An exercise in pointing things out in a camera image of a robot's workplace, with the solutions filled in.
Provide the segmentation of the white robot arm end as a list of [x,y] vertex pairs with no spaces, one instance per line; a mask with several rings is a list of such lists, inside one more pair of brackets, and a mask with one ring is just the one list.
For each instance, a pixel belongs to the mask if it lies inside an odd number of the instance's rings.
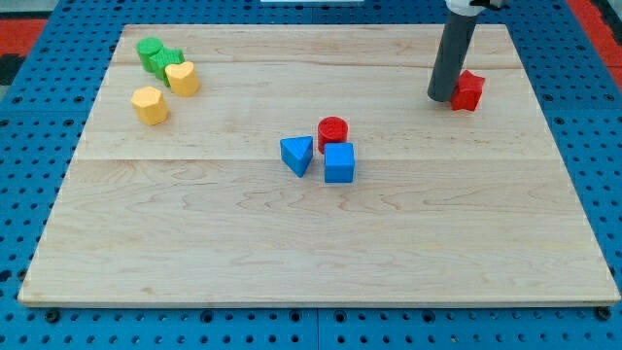
[[498,11],[510,3],[511,0],[445,0],[447,8],[452,13],[466,17],[478,16],[485,10]]

